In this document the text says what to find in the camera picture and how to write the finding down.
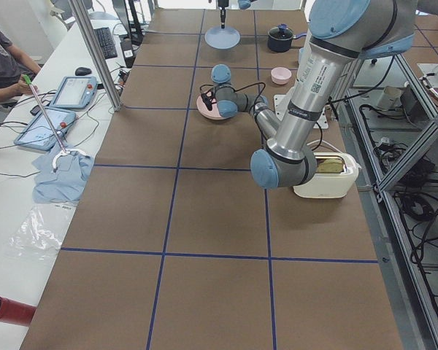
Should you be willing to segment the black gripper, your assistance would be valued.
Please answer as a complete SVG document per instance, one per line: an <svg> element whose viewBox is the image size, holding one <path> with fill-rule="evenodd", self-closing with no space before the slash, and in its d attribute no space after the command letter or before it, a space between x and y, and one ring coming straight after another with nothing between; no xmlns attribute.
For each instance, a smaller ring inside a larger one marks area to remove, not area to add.
<svg viewBox="0 0 438 350"><path fill-rule="evenodd" d="M218 0L218 8L220 10L220 28L226 27L226 9L228 8L228 0Z"/></svg>
<svg viewBox="0 0 438 350"><path fill-rule="evenodd" d="M213 104L215 103L215 102L214 102L214 99L211 99L211 98L204 98L204 99L203 99L203 103L204 103L204 105L206 106L206 108L207 108L208 111L212 111L212 106L213 106Z"/></svg>

